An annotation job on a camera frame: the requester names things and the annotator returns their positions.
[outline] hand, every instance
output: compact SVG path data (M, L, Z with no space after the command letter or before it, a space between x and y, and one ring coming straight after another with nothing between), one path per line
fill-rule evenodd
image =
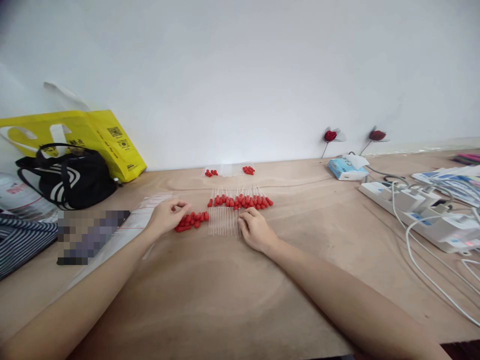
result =
M180 211L175 212L175 207L181 208ZM176 227L191 207L190 204L178 199L162 201L153 209L150 221L143 231L152 234L158 239Z
M239 215L241 233L246 243L253 249L266 253L269 248L280 242L265 218L254 207L249 207Z

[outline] striped cloth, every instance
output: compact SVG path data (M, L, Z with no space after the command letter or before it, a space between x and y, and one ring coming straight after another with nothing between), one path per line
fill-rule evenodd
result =
M57 235L56 223L0 214L0 281L41 253Z

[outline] red flower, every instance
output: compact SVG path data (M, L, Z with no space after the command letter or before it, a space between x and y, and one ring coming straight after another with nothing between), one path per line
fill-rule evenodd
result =
M380 130L373 130L368 138L372 141L381 141L387 136L386 132Z
M330 131L330 130L328 130L328 131L325 133L323 139L324 139L327 143L329 143L329 142L335 140L336 137L337 137L337 133L336 133L335 131Z

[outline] yellow plastic bag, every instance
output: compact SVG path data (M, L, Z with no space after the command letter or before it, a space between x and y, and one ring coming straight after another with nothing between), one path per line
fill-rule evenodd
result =
M112 178L129 182L147 165L110 110L65 111L0 120L0 135L23 154L36 155L39 146L68 143L98 151ZM65 154L64 146L45 149L45 157Z

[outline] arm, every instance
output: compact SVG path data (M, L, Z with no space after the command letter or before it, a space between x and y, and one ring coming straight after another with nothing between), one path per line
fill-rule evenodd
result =
M366 354L381 359L449 359L406 312L348 272L280 240L253 207L238 221L246 243L285 270Z
M182 209L174 213L175 206ZM173 229L189 209L183 201L161 202L137 237L8 340L3 359L65 359L109 307L150 246Z

